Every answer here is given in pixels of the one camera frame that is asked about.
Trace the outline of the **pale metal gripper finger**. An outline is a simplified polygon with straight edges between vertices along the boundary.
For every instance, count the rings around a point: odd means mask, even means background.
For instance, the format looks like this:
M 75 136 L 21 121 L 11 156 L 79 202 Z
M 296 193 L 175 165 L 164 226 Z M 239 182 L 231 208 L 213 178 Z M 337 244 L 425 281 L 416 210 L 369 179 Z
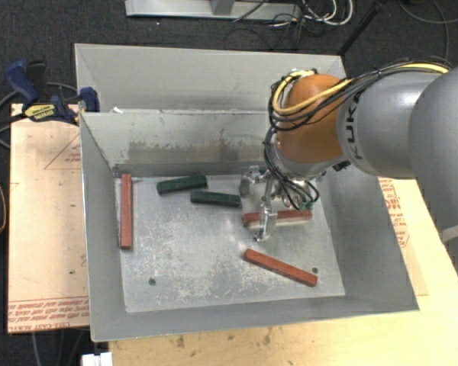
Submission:
M 271 203 L 262 203 L 258 211 L 258 232 L 255 235 L 257 242 L 263 242 L 268 239 L 273 230 L 276 228 L 278 212 L 273 209 Z
M 241 170 L 239 192 L 241 197 L 250 193 L 250 187 L 266 180 L 266 170 L 258 165 L 252 165 Z

